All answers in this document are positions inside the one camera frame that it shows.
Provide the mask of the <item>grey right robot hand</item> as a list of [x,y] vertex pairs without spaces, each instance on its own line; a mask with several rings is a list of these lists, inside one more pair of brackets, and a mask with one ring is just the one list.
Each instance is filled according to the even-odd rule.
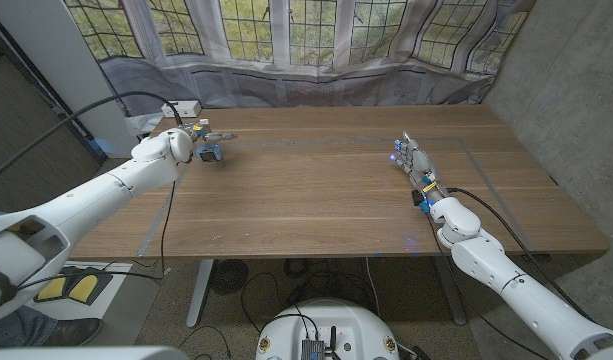
[[414,204],[418,206],[426,203],[432,207],[434,203],[446,198],[448,191],[418,142],[407,131],[403,132],[403,137],[403,140],[395,141],[395,154],[390,155],[390,160],[408,175],[414,187]]

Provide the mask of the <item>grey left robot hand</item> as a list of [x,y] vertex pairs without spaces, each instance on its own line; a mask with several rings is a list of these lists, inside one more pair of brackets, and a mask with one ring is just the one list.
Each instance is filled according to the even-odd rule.
[[199,119],[195,123],[183,124],[181,127],[192,139],[192,142],[203,141],[206,144],[217,144],[223,140],[236,139],[236,133],[215,132],[210,127],[207,118]]

